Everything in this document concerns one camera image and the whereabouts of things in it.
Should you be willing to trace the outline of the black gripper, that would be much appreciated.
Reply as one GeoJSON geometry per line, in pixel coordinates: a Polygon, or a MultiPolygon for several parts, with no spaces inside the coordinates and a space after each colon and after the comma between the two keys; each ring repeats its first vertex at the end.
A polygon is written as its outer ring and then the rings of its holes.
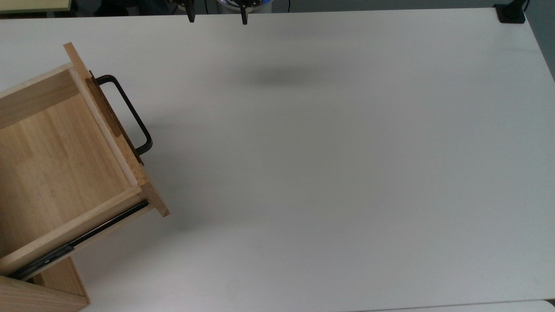
{"type": "MultiPolygon", "coordinates": [[[[242,24],[248,24],[248,12],[249,9],[254,9],[261,6],[260,0],[217,0],[217,2],[227,8],[232,10],[240,10],[242,24]]],[[[194,23],[196,20],[196,10],[192,0],[168,0],[170,4],[178,4],[179,6],[186,7],[186,15],[190,23],[194,23]]]]}

